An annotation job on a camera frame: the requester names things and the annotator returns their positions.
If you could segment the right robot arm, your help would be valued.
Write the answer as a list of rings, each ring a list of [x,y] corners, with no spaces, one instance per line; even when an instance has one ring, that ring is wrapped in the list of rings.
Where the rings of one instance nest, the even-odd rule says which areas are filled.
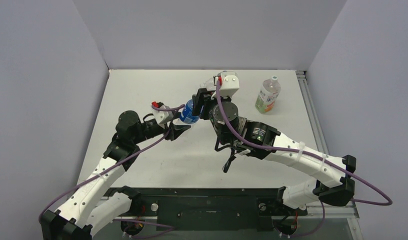
[[[230,97],[222,98],[220,110],[216,93],[200,88],[192,96],[192,114],[209,120],[216,133],[215,151],[231,149],[231,156],[223,166],[227,172],[238,156],[280,163],[311,178],[294,186],[282,187],[274,199],[275,209],[286,214],[313,202],[335,207],[346,206],[354,197],[355,182],[350,174],[356,170],[356,158],[328,156],[297,142],[263,122],[239,116]]]

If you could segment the blue label bottle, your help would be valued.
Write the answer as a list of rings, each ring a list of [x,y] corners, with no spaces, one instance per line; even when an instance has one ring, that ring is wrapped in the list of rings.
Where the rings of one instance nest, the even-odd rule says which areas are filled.
[[[192,114],[194,107],[194,101],[190,99],[185,107],[183,108],[182,112],[180,113],[179,119],[176,120],[176,125],[193,125],[197,123],[200,119],[200,116],[194,116]]]

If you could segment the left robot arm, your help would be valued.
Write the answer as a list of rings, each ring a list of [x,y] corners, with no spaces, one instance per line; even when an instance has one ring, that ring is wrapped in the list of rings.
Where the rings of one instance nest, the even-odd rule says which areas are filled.
[[[154,118],[144,122],[133,110],[121,113],[116,133],[89,177],[63,193],[63,197],[71,196],[56,210],[45,208],[40,214],[43,239],[91,240],[118,216],[137,214],[141,210],[141,197],[131,187],[124,186],[106,202],[98,203],[139,154],[163,140],[173,141],[190,129],[189,125],[173,124],[180,116],[180,109],[181,106],[153,109]]]

